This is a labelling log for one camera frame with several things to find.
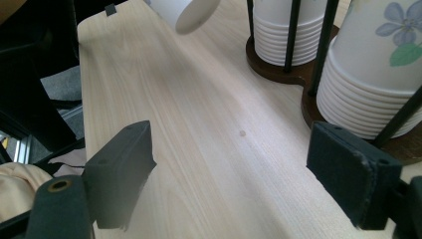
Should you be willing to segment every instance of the stacked paper cups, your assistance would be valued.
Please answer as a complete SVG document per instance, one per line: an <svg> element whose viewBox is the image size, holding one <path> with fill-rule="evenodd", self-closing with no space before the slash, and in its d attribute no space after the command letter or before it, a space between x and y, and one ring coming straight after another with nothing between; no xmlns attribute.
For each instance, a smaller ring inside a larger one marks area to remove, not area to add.
<svg viewBox="0 0 422 239"><path fill-rule="evenodd" d="M312 61L317 54L326 0L302 1L293 66ZM255 51L264 61L283 66L289 35L292 0L256 0Z"/></svg>
<svg viewBox="0 0 422 239"><path fill-rule="evenodd" d="M422 85L422 1L353 1L329 47L316 102L322 116L374 139ZM419 110L396 134L422 120Z"/></svg>

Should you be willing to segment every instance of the blue flower print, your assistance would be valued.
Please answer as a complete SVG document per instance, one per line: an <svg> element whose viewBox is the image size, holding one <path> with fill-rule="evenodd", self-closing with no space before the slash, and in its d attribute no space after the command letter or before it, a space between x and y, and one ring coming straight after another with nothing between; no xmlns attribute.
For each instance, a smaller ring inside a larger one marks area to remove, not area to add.
<svg viewBox="0 0 422 239"><path fill-rule="evenodd" d="M384 23L376 30L376 35L387 37L395 33L393 42L396 46L414 43L416 40L415 29L422 32L422 1L413 3L404 16L400 4L390 3L384 12L384 17L389 23Z"/></svg>

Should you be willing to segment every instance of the wood grain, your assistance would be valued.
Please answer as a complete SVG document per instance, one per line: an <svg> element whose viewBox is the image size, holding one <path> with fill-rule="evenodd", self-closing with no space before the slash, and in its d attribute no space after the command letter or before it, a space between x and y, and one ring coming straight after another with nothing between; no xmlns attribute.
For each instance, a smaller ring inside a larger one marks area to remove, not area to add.
<svg viewBox="0 0 422 239"><path fill-rule="evenodd" d="M79 26L87 154L150 120L152 171L130 227L97 238L388 238L352 227L306 168L299 86L249 68L246 1L176 35L142 0ZM422 164L406 168L410 178Z"/></svg>

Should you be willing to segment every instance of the white paper cup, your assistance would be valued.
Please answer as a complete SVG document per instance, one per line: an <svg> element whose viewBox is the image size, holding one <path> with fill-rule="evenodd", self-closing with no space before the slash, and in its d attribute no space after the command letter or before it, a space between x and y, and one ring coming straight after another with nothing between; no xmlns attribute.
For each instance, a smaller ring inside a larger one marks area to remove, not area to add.
<svg viewBox="0 0 422 239"><path fill-rule="evenodd" d="M178 34L199 28L217 9L220 0L144 0Z"/></svg>
<svg viewBox="0 0 422 239"><path fill-rule="evenodd" d="M254 14L277 25L290 24L292 0L255 0ZM323 16L326 0L302 1L299 24L307 24Z"/></svg>
<svg viewBox="0 0 422 239"><path fill-rule="evenodd" d="M422 85L422 1L352 1L332 53L372 92L412 95Z"/></svg>

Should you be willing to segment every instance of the wooden table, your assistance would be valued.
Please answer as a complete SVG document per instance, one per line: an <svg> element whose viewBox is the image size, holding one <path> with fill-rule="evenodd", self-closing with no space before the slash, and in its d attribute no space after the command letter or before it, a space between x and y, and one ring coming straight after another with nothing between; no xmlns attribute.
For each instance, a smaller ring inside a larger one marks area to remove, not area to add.
<svg viewBox="0 0 422 239"><path fill-rule="evenodd" d="M98 238L391 238L391 221L385 231L355 229L306 168L302 88L251 70L248 37L245 0L222 1L187 36L142 0L80 24L88 158L124 126L150 120L158 163L128 230ZM403 178L421 171L407 166Z"/></svg>

